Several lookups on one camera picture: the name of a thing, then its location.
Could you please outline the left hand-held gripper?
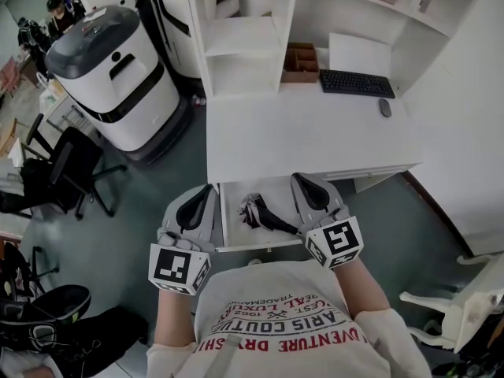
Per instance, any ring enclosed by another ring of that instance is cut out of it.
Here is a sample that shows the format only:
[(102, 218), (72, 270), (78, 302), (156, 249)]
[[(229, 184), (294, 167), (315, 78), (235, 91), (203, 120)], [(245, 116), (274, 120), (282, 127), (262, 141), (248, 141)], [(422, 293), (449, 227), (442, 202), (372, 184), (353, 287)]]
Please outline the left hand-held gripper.
[[(217, 192), (201, 185), (172, 201), (161, 227), (181, 235), (212, 242)], [(211, 267), (212, 253), (181, 250), (156, 243), (150, 245), (148, 280), (157, 288), (182, 295), (196, 295)]]

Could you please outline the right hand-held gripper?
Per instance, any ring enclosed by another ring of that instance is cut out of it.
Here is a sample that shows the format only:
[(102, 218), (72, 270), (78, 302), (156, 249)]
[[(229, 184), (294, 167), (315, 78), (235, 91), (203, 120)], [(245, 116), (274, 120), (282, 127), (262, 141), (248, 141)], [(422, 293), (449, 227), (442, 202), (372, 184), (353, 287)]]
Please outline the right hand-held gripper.
[[(299, 227), (309, 221), (319, 220), (346, 205), (333, 184), (312, 174), (292, 174), (291, 192), (300, 218)], [(352, 216), (313, 229), (302, 237), (305, 239), (305, 248), (325, 269), (333, 269), (353, 261), (363, 249), (357, 218)]]

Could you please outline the person's left hand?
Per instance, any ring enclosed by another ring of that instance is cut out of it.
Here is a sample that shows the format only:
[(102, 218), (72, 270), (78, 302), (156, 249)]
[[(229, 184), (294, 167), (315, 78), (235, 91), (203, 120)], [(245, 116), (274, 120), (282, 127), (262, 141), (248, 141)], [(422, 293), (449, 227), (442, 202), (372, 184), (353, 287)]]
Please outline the person's left hand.
[(157, 244), (196, 252), (212, 253), (216, 250), (216, 247), (210, 242), (189, 235), (181, 235), (165, 228), (157, 230)]

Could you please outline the person's right hand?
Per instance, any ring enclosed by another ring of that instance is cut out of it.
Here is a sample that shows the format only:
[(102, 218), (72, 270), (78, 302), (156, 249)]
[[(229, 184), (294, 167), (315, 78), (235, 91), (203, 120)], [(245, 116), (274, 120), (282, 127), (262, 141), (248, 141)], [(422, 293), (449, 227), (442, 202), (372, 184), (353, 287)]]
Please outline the person's right hand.
[(318, 229), (330, 225), (336, 221), (346, 220), (350, 217), (350, 210), (348, 205), (342, 205), (339, 209), (335, 210), (331, 214), (327, 214), (320, 218), (319, 220), (312, 220), (308, 223), (301, 224), (298, 229), (300, 235), (306, 235), (307, 232), (313, 229)]

